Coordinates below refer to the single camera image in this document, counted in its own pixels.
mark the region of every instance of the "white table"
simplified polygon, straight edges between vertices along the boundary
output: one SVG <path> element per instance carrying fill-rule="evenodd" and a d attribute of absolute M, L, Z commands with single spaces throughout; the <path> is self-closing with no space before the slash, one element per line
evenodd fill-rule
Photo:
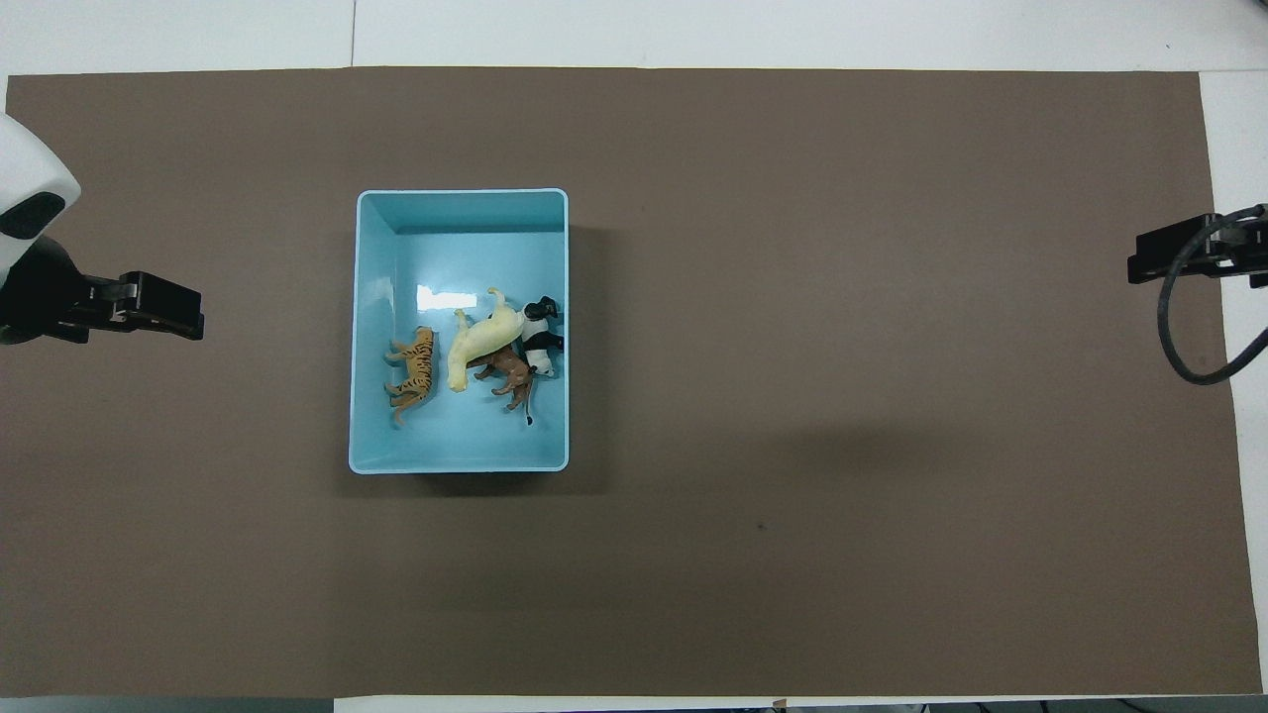
<path fill-rule="evenodd" d="M 1268 202 L 1268 9 L 1255 0 L 0 0 L 0 108 L 9 75 L 372 65 L 1198 71 L 1216 209 Z M 1222 289 L 1231 355 L 1268 325 L 1268 289 L 1245 279 Z M 1268 358 L 1232 393 L 1268 661 Z M 770 693 L 374 697 L 336 710 L 754 708 L 786 691 Z M 915 699 L 787 704 L 902 700 Z"/>

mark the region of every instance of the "plastic toy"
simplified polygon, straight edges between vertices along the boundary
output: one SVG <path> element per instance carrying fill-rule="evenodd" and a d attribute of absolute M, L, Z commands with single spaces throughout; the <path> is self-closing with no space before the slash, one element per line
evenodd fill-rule
<path fill-rule="evenodd" d="M 524 326 L 524 315 L 506 306 L 506 296 L 496 287 L 488 288 L 497 296 L 497 306 L 487 320 L 467 324 L 467 312 L 454 310 L 458 316 L 458 335 L 449 345 L 449 388 L 467 391 L 467 364 L 478 356 L 492 354 L 515 341 Z"/>
<path fill-rule="evenodd" d="M 536 369 L 538 376 L 553 377 L 554 364 L 547 353 L 548 346 L 563 349 L 563 337 L 548 331 L 547 317 L 559 316 L 559 303 L 543 296 L 538 302 L 524 306 L 524 327 L 520 339 L 524 340 L 524 358 Z"/>
<path fill-rule="evenodd" d="M 413 344 L 404 345 L 393 339 L 392 348 L 396 351 L 388 351 L 384 355 L 384 358 L 392 362 L 403 360 L 406 372 L 408 373 L 408 378 L 399 386 L 383 384 L 383 388 L 392 395 L 388 403 L 396 407 L 393 417 L 402 426 L 404 425 L 404 420 L 401 419 L 401 411 L 418 403 L 431 391 L 431 351 L 434 344 L 435 332 L 431 331 L 431 327 L 418 327 L 415 330 Z"/>
<path fill-rule="evenodd" d="M 516 406 L 521 402 L 524 403 L 524 417 L 527 419 L 529 425 L 533 425 L 533 416 L 529 415 L 529 392 L 533 391 L 533 367 L 529 367 L 520 355 L 515 353 L 515 349 L 507 344 L 506 346 L 498 349 L 492 354 L 486 354 L 478 359 L 472 359 L 467 363 L 467 368 L 481 367 L 484 369 L 476 374 L 478 379 L 487 379 L 497 369 L 506 374 L 506 384 L 501 388 L 495 388 L 495 396 L 503 396 L 510 392 L 515 392 L 511 396 L 511 402 L 506 405 L 507 411 L 514 411 Z"/>

